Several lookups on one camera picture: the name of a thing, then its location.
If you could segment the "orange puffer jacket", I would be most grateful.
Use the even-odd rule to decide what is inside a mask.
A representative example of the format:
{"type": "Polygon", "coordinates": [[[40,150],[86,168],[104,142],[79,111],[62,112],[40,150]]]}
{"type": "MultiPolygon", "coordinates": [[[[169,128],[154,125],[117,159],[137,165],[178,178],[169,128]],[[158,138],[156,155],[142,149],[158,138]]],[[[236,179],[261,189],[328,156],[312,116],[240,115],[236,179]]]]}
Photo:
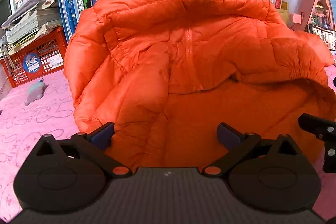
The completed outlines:
{"type": "Polygon", "coordinates": [[[81,132],[114,124],[107,155],[131,169],[203,168],[226,153],[222,122],[289,134],[316,162],[323,143],[298,117],[335,119],[333,62],[270,0],[98,0],[80,16],[64,75],[81,132]]]}

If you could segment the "stack of papers and magazines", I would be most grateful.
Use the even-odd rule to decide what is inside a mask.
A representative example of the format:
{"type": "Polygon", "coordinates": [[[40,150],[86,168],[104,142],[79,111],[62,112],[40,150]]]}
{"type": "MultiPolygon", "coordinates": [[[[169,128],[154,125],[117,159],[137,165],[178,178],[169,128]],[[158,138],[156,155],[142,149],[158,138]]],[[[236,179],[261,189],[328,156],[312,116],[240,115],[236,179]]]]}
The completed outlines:
{"type": "Polygon", "coordinates": [[[56,0],[23,0],[21,6],[1,25],[1,55],[11,55],[27,43],[60,27],[56,0]]]}

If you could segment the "pink patterned blanket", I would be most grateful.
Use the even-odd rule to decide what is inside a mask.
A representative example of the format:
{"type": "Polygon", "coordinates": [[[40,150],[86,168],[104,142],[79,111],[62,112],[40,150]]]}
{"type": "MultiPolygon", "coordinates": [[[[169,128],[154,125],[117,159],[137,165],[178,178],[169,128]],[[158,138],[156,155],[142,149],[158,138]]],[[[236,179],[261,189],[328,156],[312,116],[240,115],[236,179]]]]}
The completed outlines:
{"type": "Polygon", "coordinates": [[[13,88],[1,100],[1,219],[8,222],[21,207],[13,181],[24,160],[43,134],[68,139],[78,131],[70,88],[63,71],[43,76],[42,99],[25,105],[32,83],[13,88]]]}

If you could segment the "grey small plush toy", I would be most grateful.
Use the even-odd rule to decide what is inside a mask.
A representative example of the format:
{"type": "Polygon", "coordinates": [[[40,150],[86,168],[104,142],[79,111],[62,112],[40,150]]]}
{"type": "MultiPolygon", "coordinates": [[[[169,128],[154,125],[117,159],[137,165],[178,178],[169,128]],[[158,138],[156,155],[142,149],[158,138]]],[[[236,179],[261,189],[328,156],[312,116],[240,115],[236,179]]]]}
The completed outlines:
{"type": "Polygon", "coordinates": [[[27,92],[27,99],[25,101],[25,106],[41,99],[44,96],[45,90],[48,87],[44,83],[44,79],[40,79],[38,82],[31,85],[27,92]]]}

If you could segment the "red plastic crate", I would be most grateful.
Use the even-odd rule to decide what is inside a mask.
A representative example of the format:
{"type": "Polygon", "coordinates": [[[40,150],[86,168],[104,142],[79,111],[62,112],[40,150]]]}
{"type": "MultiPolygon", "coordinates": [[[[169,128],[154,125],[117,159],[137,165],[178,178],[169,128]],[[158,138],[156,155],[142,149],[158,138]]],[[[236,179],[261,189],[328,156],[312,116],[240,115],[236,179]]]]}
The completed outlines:
{"type": "Polygon", "coordinates": [[[67,41],[62,27],[5,57],[1,64],[13,88],[64,68],[67,41]]]}

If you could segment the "pink toy house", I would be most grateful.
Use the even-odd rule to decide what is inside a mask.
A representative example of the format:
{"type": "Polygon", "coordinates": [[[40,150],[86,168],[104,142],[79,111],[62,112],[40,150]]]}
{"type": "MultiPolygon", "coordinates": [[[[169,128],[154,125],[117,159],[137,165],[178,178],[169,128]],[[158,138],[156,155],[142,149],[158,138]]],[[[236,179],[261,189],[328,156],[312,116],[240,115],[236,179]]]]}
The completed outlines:
{"type": "Polygon", "coordinates": [[[312,24],[335,31],[331,0],[301,0],[298,12],[290,15],[295,31],[304,31],[312,24]]]}

